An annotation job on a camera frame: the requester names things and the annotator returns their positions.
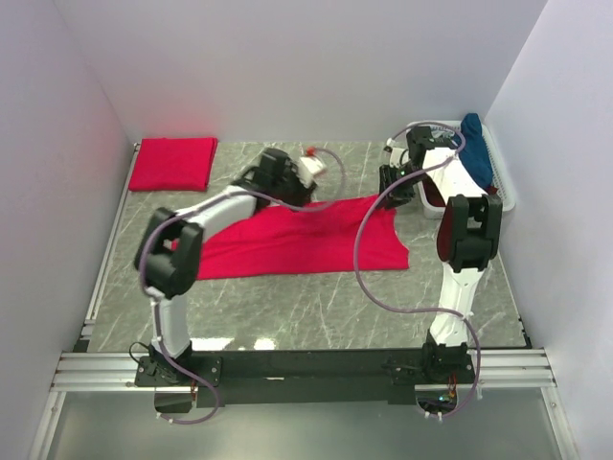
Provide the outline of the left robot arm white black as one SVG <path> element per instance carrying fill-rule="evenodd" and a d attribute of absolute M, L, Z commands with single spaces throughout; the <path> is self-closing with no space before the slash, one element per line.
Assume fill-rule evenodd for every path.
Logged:
<path fill-rule="evenodd" d="M 161 207 L 154 212 L 134 265 L 151 303 L 149 358 L 168 384 L 178 385 L 195 375 L 186 293 L 196 281 L 203 243 L 272 202 L 306 206 L 317 188 L 315 178 L 325 169 L 314 153 L 293 160 L 280 149 L 265 149 L 257 165 L 217 195 L 181 211 Z"/>

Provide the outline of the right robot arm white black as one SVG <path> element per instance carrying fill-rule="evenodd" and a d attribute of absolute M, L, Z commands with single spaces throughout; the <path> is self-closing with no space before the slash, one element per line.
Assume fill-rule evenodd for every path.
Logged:
<path fill-rule="evenodd" d="M 443 283 L 420 359 L 423 376 L 441 382 L 472 369 L 466 321 L 478 284 L 498 251 L 503 203 L 465 169 L 460 153 L 467 140 L 458 129 L 440 122 L 416 122 L 404 132 L 404 149 L 395 146 L 394 137 L 386 142 L 384 150 L 390 157 L 379 168 L 377 206 L 390 209 L 408 203 L 414 185 L 426 178 L 443 199 L 436 241 Z"/>

